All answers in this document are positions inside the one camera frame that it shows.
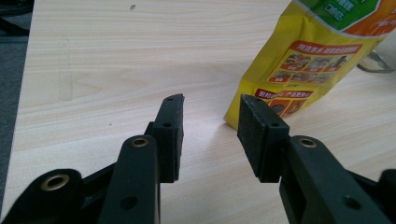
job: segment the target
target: screw hole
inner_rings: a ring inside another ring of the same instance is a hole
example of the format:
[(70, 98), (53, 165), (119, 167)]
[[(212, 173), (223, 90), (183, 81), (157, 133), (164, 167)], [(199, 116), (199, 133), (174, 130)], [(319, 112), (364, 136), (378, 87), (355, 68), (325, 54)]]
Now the screw hole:
[(41, 189), (44, 191), (61, 189), (67, 182), (69, 182), (69, 175), (53, 175), (44, 180)]
[(123, 210), (133, 209), (137, 205), (137, 198), (135, 196), (126, 197), (121, 200), (120, 207)]
[(315, 141), (307, 139), (307, 138), (300, 139), (299, 143), (303, 147), (317, 147), (318, 146), (318, 144)]
[(136, 138), (132, 141), (133, 147), (143, 147), (149, 143), (149, 140), (146, 138)]
[(359, 210), (361, 209), (361, 204), (354, 198), (352, 198), (349, 195), (345, 195), (342, 199), (341, 202), (348, 208), (352, 208), (354, 210)]

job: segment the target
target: yellow snack bag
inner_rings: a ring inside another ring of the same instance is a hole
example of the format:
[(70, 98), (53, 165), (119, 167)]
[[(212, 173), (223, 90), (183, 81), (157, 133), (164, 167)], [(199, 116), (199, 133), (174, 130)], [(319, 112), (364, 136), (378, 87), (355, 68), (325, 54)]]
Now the yellow snack bag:
[(396, 0), (293, 0), (243, 75), (224, 119), (237, 129), (241, 94), (281, 117), (325, 95), (396, 26)]

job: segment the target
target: light wood grain surface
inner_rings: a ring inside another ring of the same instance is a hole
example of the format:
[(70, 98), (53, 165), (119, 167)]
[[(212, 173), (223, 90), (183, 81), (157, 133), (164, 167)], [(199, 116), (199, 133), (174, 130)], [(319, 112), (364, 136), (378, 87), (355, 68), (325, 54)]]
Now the light wood grain surface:
[[(36, 1), (2, 217), (36, 177), (83, 176), (183, 93), (180, 178), (162, 185), (163, 223), (287, 223), (223, 116), (289, 0)], [(396, 74), (352, 70), (286, 119), (373, 180), (396, 168)]]

